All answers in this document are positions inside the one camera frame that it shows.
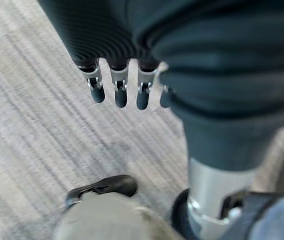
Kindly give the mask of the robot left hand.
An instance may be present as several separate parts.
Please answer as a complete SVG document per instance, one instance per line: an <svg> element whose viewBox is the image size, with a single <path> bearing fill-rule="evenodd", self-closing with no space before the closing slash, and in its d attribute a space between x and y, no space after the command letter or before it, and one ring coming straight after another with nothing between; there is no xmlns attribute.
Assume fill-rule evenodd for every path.
<svg viewBox="0 0 284 240"><path fill-rule="evenodd" d="M129 60L138 62L136 105L147 108L160 63L160 103L181 119L189 186L172 225L190 240L255 239L284 197L248 193L284 127L284 0L42 0L39 2L93 100L125 107Z"/></svg>

